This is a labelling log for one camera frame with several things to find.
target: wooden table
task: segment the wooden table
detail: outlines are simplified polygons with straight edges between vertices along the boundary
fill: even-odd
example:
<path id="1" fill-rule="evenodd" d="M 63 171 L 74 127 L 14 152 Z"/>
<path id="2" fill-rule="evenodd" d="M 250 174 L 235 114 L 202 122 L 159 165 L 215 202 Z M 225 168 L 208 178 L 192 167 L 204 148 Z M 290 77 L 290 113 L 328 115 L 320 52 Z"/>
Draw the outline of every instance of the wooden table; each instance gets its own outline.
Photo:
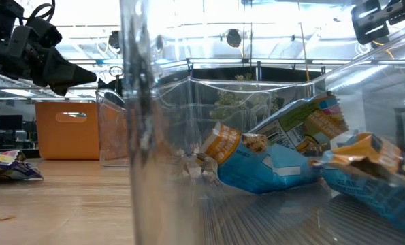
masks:
<path id="1" fill-rule="evenodd" d="M 127 169 L 97 161 L 39 169 L 43 181 L 0 184 L 0 244 L 134 244 Z"/>

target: ceiling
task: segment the ceiling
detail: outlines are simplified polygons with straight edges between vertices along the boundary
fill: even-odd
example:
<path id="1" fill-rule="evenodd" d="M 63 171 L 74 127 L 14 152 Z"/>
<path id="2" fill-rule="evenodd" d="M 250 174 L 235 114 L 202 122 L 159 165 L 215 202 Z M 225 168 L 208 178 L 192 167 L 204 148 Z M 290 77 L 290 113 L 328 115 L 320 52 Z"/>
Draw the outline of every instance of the ceiling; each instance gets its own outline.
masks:
<path id="1" fill-rule="evenodd" d="M 47 1 L 17 2 L 28 16 Z M 336 67 L 342 64 L 340 60 L 356 59 L 372 49 L 370 45 L 360 45 L 355 38 L 350 15 L 355 0 L 301 0 L 300 11 L 296 1 L 254 0 L 252 5 L 242 4 L 249 2 L 244 0 L 150 2 L 150 34 L 163 38 L 164 48 L 156 54 L 156 59 L 162 63 L 186 58 L 304 60 L 306 56 L 307 59 L 325 60 Z M 112 31 L 120 30 L 119 0 L 56 0 L 51 23 L 63 36 L 57 49 L 66 59 L 94 71 L 107 82 L 114 79 L 114 73 L 110 75 L 109 69 L 120 65 L 122 60 L 118 50 L 108 45 L 108 36 Z M 239 31 L 242 37 L 239 48 L 230 47 L 222 38 L 229 29 Z M 390 39 L 405 33 L 405 21 L 391 26 L 390 32 Z M 30 81 L 15 82 L 1 76 L 0 81 L 13 87 L 32 85 Z M 96 83 L 84 87 L 90 88 L 76 88 L 68 96 L 95 97 Z M 39 89 L 30 93 L 55 96 Z"/>

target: black cable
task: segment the black cable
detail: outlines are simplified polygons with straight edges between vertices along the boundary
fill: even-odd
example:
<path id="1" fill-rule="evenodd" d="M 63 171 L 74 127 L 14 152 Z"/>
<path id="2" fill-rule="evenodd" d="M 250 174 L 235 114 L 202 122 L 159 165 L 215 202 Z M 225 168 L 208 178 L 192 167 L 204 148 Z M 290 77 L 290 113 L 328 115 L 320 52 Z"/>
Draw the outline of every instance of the black cable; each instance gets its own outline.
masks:
<path id="1" fill-rule="evenodd" d="M 44 9 L 45 7 L 50 7 L 50 9 L 49 9 L 45 14 L 42 14 L 42 15 L 40 15 L 40 16 L 38 16 L 38 17 L 40 17 L 40 18 L 46 18 L 46 17 L 48 17 L 48 18 L 46 19 L 46 21 L 50 22 L 51 19 L 52 19 L 52 17 L 54 16 L 54 12 L 55 12 L 55 0 L 52 0 L 52 1 L 51 1 L 51 4 L 49 4 L 49 3 L 41 4 L 39 7 L 35 8 L 35 9 L 33 10 L 33 12 L 30 14 L 30 16 L 29 16 L 28 18 L 22 17 L 22 19 L 23 19 L 23 20 L 26 20 L 27 23 L 30 22 L 30 21 L 32 21 L 32 20 L 36 17 L 36 15 L 37 15 L 42 9 Z"/>

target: computer monitor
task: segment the computer monitor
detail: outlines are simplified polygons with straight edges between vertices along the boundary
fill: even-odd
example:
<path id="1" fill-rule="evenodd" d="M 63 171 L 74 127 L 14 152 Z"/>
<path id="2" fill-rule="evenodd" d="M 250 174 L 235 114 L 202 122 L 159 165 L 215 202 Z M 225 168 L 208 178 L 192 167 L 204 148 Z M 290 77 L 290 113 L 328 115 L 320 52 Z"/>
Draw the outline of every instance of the computer monitor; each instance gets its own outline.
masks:
<path id="1" fill-rule="evenodd" d="M 0 130 L 22 130 L 22 115 L 0 115 Z"/>

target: crumpled snack wrapper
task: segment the crumpled snack wrapper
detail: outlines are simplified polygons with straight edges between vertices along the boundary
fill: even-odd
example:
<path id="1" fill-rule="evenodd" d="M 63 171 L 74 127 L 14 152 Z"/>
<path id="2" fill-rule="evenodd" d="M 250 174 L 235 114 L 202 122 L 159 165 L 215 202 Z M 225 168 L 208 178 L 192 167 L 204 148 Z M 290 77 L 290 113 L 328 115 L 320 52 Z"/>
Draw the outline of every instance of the crumpled snack wrapper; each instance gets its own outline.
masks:
<path id="1" fill-rule="evenodd" d="M 265 135 L 270 144 L 305 153 L 316 146 L 329 150 L 330 141 L 347 130 L 340 105 L 328 91 L 286 105 L 249 133 Z"/>
<path id="2" fill-rule="evenodd" d="M 332 189 L 362 201 L 405 231 L 405 154 L 397 146 L 360 133 L 325 152 L 317 164 Z"/>
<path id="3" fill-rule="evenodd" d="M 41 178 L 39 170 L 25 162 L 25 156 L 19 150 L 0 152 L 0 182 Z"/>
<path id="4" fill-rule="evenodd" d="M 210 169 L 223 183 L 255 194 L 308 184 L 319 177 L 298 151 L 269 145 L 264 135 L 241 134 L 221 123 L 197 158 L 202 169 Z"/>

